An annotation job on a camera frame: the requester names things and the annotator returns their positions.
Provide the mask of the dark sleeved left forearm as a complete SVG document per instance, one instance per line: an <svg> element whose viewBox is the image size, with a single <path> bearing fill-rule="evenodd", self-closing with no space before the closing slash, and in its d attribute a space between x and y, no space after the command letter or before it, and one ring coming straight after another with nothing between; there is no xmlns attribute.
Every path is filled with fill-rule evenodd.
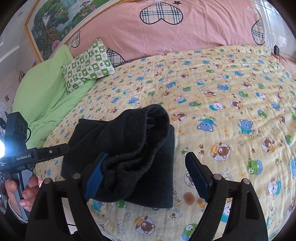
<svg viewBox="0 0 296 241"><path fill-rule="evenodd" d="M5 213L1 211L1 240L25 240L27 224L16 212L15 200L8 200Z"/></svg>

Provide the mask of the person's left hand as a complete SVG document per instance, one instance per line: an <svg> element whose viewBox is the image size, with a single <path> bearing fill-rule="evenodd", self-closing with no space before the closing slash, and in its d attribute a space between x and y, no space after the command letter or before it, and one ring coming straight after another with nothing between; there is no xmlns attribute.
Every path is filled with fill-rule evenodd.
<svg viewBox="0 0 296 241"><path fill-rule="evenodd" d="M23 191L22 196L23 198L20 201L16 201L14 196L14 192L17 190L18 186L17 183L13 180L6 180L5 188L8 195L9 203L13 211L15 211L18 215L20 215L19 206L23 207L27 211L31 211L37 193L40 190L38 185L38 176L32 175L28 181L28 187Z"/></svg>

